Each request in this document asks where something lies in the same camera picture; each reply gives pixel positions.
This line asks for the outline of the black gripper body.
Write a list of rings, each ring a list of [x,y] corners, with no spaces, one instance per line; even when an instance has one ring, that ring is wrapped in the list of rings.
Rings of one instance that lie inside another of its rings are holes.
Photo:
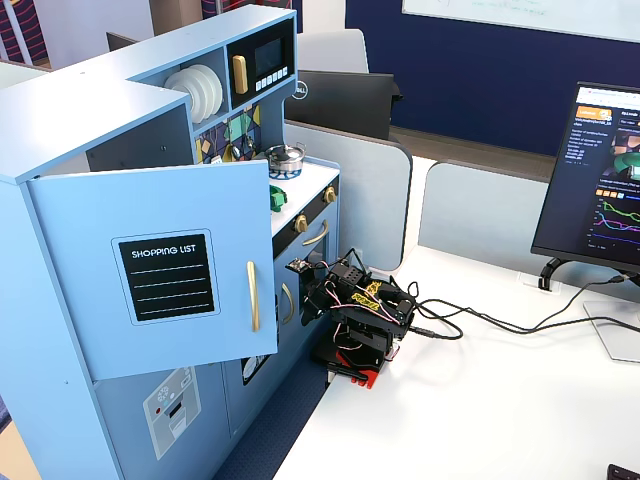
[[[371,274],[346,261],[339,261],[333,265],[322,279],[312,282],[309,297],[332,299],[335,295],[339,301],[347,301],[358,290],[364,288],[371,279]]]

